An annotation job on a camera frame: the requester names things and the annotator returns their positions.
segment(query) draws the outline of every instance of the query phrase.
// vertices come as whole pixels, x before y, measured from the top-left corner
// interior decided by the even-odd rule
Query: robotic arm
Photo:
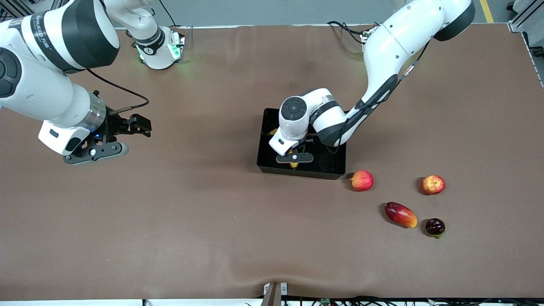
[[[112,110],[97,91],[85,90],[67,75],[114,61],[120,46],[110,11],[132,25],[138,44],[153,50],[146,57],[150,67],[171,65],[175,59],[168,42],[173,35],[166,40],[165,31],[139,9],[145,5],[143,0],[70,0],[56,10],[0,23],[0,106],[44,121],[38,138],[64,155],[66,163],[125,155],[128,146],[115,136],[149,137],[151,122],[137,114],[120,117],[132,108]]]
[[[280,127],[270,146],[284,156],[305,141],[309,124],[324,145],[342,145],[389,98],[399,82],[400,69],[412,55],[432,38],[445,41],[459,35],[474,20],[474,14],[472,0],[408,0],[364,46],[368,88],[357,104],[345,114],[325,88],[289,97],[281,105]]]

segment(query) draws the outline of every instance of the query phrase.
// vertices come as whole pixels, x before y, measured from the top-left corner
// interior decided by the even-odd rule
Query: yellow tape
[[[481,8],[484,10],[485,21],[487,21],[487,23],[494,23],[493,15],[491,15],[491,10],[489,9],[487,0],[480,0],[480,4]]]

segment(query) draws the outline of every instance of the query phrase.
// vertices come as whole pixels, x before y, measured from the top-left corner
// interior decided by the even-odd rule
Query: table surface
[[[37,139],[40,122],[0,115],[0,299],[291,295],[538,297],[544,292],[544,92],[522,37],[472,25],[432,41],[420,64],[348,142],[347,180],[263,174],[264,108],[327,87],[349,109],[364,93],[360,45],[329,27],[194,30],[185,61],[120,56],[96,69],[148,96],[151,138],[121,158],[74,167]],[[113,108],[136,98],[82,72]],[[425,196],[421,177],[446,190]],[[384,203],[437,217],[385,219]]]

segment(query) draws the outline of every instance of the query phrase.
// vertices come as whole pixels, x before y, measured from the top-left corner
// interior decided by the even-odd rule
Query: black caster wheel
[[[544,57],[544,49],[542,49],[542,48],[533,49],[533,56],[534,57]]]

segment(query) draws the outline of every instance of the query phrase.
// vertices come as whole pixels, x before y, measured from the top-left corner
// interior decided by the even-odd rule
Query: apple
[[[357,191],[367,191],[372,188],[372,185],[374,184],[372,174],[365,170],[355,172],[349,181]]]
[[[439,175],[429,175],[421,181],[421,189],[426,194],[439,194],[446,189],[446,182]]]
[[[385,205],[385,214],[391,221],[407,228],[415,228],[417,226],[416,214],[402,204],[396,202],[387,203]]]

